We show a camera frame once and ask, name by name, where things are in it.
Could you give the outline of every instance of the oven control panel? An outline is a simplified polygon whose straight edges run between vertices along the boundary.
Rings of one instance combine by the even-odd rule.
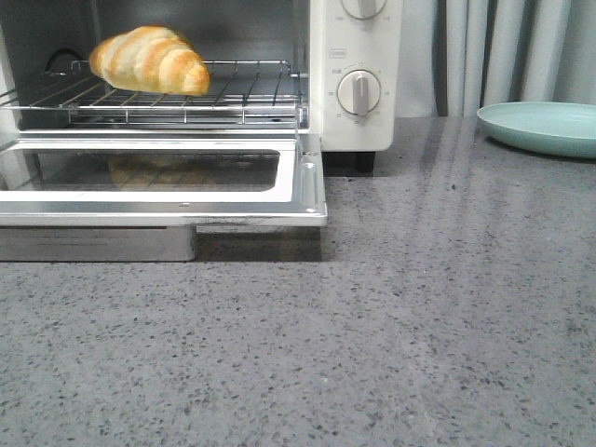
[[[382,151],[393,142],[401,0],[326,4],[322,144],[326,151]]]

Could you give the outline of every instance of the white knob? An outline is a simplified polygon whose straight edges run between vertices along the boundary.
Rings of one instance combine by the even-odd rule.
[[[339,83],[337,100],[352,115],[366,116],[381,98],[381,84],[371,72],[357,70]]]
[[[386,0],[342,0],[345,12],[355,19],[367,20],[376,16]]]

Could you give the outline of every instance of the light blue plate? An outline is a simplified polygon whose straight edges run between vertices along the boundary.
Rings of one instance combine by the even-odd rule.
[[[552,156],[596,158],[596,105],[504,102],[478,113],[483,130],[500,142]]]

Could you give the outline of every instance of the oven rack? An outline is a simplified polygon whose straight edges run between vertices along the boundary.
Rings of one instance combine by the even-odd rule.
[[[205,61],[211,74],[204,96],[113,88],[92,74],[87,61],[69,72],[46,72],[0,94],[0,108],[67,115],[69,126],[148,126],[225,129],[305,125],[307,76],[287,61]]]

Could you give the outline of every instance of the curtain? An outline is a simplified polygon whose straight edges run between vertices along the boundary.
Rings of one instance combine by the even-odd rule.
[[[596,0],[404,0],[397,116],[596,104]]]

